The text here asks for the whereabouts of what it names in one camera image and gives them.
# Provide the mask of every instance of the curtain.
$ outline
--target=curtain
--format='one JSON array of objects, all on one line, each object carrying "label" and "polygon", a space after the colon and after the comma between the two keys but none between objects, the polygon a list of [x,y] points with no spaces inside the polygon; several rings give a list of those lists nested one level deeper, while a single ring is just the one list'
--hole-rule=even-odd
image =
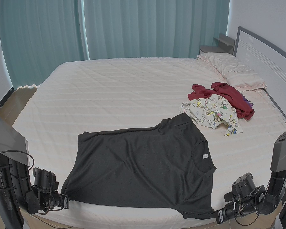
[{"label": "curtain", "polygon": [[226,33],[229,0],[0,0],[0,37],[14,87],[64,62],[195,58]]},{"label": "curtain", "polygon": [[14,88],[84,60],[77,0],[0,0],[0,39]]}]

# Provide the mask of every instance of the sticker label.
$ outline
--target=sticker label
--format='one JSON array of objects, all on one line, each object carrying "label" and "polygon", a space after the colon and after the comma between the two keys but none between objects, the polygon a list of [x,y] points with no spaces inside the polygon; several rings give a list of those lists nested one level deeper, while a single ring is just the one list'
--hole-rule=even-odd
[{"label": "sticker label", "polygon": [[224,218],[222,217],[222,211],[221,210],[219,211],[219,216],[220,216],[220,222],[223,222]]},{"label": "sticker label", "polygon": [[68,198],[65,197],[65,203],[64,203],[64,208],[68,207]]}]

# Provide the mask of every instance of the tiled floor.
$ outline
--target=tiled floor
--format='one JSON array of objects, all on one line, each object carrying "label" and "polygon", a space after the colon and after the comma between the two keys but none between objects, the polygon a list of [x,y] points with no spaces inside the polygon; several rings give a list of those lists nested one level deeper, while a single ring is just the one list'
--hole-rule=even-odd
[{"label": "tiled floor", "polygon": [[[33,96],[35,93],[36,88],[23,88],[18,89],[15,91],[11,97],[6,101],[6,103],[3,105],[2,108],[0,108],[0,117],[5,120],[9,125],[13,125],[15,120],[17,119],[19,113],[23,110],[29,99]],[[248,227],[240,226],[236,223],[235,220],[227,221],[221,225],[216,225],[216,223],[211,223],[208,225],[204,225],[201,227],[195,227],[194,229],[240,229],[240,228],[246,228],[246,229],[266,229],[271,226],[272,222],[274,221],[276,215],[280,211],[282,205],[278,206],[277,210],[273,212],[270,215],[263,216],[260,215],[259,218],[256,220],[255,223]],[[28,213],[22,211],[22,214],[26,219],[28,220],[28,223],[31,227],[31,229],[50,229],[52,227],[46,225],[45,223],[39,221],[38,219],[34,218],[33,216],[29,215]],[[256,215],[251,214],[244,218],[238,218],[238,221],[242,224],[249,224],[255,219]],[[46,221],[47,223],[50,223],[51,225],[55,227],[68,227],[66,225],[62,225],[60,223],[56,223],[50,220],[42,219],[43,221]],[[0,217],[0,229],[4,229],[4,223]]]}]

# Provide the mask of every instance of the nightstand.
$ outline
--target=nightstand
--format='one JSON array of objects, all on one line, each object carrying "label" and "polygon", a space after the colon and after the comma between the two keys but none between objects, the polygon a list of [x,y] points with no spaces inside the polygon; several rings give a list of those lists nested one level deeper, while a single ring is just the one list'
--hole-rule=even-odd
[{"label": "nightstand", "polygon": [[218,41],[218,46],[205,46],[201,45],[199,54],[202,54],[204,52],[225,52],[229,54],[233,54],[234,50],[234,42],[235,40],[232,39],[229,36],[226,36],[222,33],[219,33],[219,37],[214,37],[214,40]]}]

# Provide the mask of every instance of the pile of clothes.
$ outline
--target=pile of clothes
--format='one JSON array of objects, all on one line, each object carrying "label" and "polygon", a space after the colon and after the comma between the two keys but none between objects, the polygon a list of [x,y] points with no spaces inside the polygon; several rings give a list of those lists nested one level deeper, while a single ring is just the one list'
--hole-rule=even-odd
[{"label": "pile of clothes", "polygon": [[225,136],[243,132],[238,118],[249,120],[254,114],[253,104],[227,83],[214,82],[211,88],[194,84],[194,91],[187,95],[190,101],[182,103],[179,111],[212,129],[224,123],[228,126]]}]

